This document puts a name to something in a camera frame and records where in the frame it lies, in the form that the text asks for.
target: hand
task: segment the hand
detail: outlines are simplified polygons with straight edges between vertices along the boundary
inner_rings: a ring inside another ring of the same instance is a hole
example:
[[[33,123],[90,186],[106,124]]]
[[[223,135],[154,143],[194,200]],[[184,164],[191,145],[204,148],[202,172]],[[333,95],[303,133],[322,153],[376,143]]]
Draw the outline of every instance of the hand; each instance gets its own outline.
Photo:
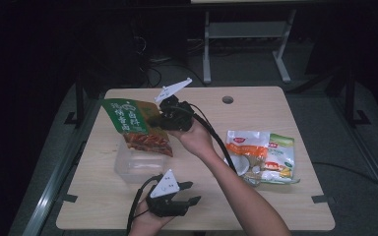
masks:
[[[215,152],[210,133],[195,119],[192,119],[192,127],[187,132],[167,132],[176,137],[189,152],[201,159],[205,156],[210,156],[211,152]]]
[[[142,200],[138,203],[134,217],[129,235],[138,236],[157,235],[158,232],[174,218],[174,216],[158,217],[149,212],[146,200]]]

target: red logo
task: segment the red logo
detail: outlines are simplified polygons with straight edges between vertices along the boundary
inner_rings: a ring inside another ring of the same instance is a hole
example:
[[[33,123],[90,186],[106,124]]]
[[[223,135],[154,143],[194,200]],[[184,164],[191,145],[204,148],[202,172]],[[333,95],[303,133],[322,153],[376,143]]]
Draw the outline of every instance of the red logo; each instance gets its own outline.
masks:
[[[277,148],[277,147],[278,147],[278,144],[272,143],[272,142],[269,143],[269,148]]]
[[[239,144],[241,144],[241,143],[243,143],[243,142],[245,141],[244,138],[234,138],[233,140],[234,140],[236,143],[239,143]]]

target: plastic box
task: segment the plastic box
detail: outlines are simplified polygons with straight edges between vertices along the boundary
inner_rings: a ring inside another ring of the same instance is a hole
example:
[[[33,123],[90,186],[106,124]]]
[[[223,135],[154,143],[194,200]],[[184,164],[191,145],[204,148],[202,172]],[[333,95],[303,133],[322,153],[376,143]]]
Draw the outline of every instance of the plastic box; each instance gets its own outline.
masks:
[[[127,183],[143,184],[163,172],[164,161],[163,154],[129,149],[121,136],[115,159],[115,172]]]

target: gray carpet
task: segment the gray carpet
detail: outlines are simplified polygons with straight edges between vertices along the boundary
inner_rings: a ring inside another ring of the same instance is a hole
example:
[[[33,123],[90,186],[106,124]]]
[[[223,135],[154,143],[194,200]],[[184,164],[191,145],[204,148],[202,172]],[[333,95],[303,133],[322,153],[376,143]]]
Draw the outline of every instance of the gray carpet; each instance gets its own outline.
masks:
[[[259,48],[255,53],[244,52],[213,57],[213,82],[210,86],[295,88],[312,78],[304,75],[311,49],[312,44],[306,43],[291,44],[286,49],[284,61],[292,78],[288,85],[280,79],[271,54],[272,48]],[[179,62],[169,61],[155,68],[161,73],[159,86],[168,86],[187,77],[194,79],[190,87],[203,86],[197,79],[202,77],[200,56],[190,57],[185,67]],[[152,84],[159,79],[155,71],[149,71],[148,74]],[[373,176],[365,158],[369,152],[378,163],[378,107],[373,96],[369,90],[357,84],[355,108],[363,110],[372,124],[351,129],[342,115],[344,98],[329,98],[323,93],[325,86],[326,82],[323,82],[304,93],[286,95],[311,160],[337,164]],[[99,108],[98,101],[87,99],[87,122],[79,129],[64,124],[68,113],[75,111],[75,105],[75,90],[72,88],[54,120],[10,235],[23,234],[60,158],[65,157],[71,146],[79,147],[86,141],[95,120],[95,112]],[[361,138],[366,144],[365,153],[357,145],[359,141],[356,137]],[[339,167],[314,164],[314,168],[329,200],[336,227],[330,232],[293,232],[293,235],[378,235],[378,186]],[[61,199],[67,192],[74,171],[75,165],[61,186],[59,195],[53,200],[53,207],[43,223],[40,235],[123,235],[123,231],[63,231],[55,226]]]

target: wooden table top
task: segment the wooden table top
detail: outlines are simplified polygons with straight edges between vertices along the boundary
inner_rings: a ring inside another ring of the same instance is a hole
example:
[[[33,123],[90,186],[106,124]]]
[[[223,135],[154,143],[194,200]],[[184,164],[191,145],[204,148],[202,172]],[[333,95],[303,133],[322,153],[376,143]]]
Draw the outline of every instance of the wooden table top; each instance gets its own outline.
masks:
[[[154,102],[159,93],[160,88],[112,89],[105,98]],[[231,104],[222,102],[222,98],[228,95],[234,99]],[[227,130],[271,131],[294,138],[294,177],[300,182],[292,185],[261,184],[256,189],[281,214],[290,230],[328,231],[334,228],[335,221],[328,204],[314,204],[312,200],[313,196],[324,193],[280,88],[185,88],[176,96],[180,101],[197,105],[223,141]],[[202,199],[196,206],[191,206],[185,216],[176,217],[164,229],[241,230],[208,168],[174,137],[169,138],[174,157],[166,159],[164,170],[172,169],[179,182],[194,183],[191,189],[179,192],[175,198],[187,200],[202,196]],[[63,203],[56,222],[59,228],[126,228],[131,204],[141,186],[125,183],[114,171],[119,139],[119,133],[101,108],[68,191],[68,195],[77,196],[77,199],[74,203]],[[216,143],[215,148],[223,156]]]

